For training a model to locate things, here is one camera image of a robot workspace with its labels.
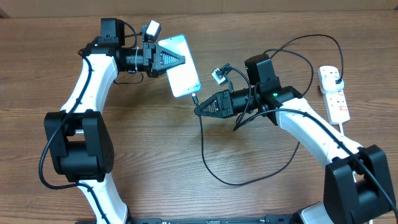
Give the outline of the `Samsung Galaxy smartphone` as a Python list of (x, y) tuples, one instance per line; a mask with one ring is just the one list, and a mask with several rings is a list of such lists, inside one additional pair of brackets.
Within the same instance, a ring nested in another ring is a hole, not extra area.
[(201, 90), (200, 79), (185, 35), (175, 35), (158, 41), (165, 49), (185, 57), (185, 63), (167, 69), (170, 88), (175, 98), (196, 93)]

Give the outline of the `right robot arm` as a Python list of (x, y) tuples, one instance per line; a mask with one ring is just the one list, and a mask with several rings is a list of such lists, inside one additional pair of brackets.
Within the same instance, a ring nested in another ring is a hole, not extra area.
[(199, 117), (237, 116), (237, 127), (250, 118), (269, 118), (289, 132), (317, 159), (325, 171), (323, 200), (288, 215), (268, 215), (266, 223), (368, 223), (396, 212), (396, 197), (385, 153), (363, 147), (320, 117), (292, 86), (283, 87), (267, 54), (246, 60), (248, 87), (217, 92), (197, 103)]

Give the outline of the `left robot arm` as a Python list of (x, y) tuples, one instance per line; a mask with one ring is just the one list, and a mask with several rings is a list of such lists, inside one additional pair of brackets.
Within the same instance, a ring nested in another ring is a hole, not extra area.
[(185, 63), (185, 57), (156, 44), (161, 25), (150, 21), (133, 32), (142, 47), (125, 46), (128, 23), (101, 20), (100, 35), (78, 51), (82, 70), (68, 101), (47, 113), (47, 143), (39, 161), (39, 179), (49, 189), (79, 188), (95, 214), (95, 223), (133, 223), (111, 171), (114, 147), (103, 119), (104, 104), (121, 72), (157, 78)]

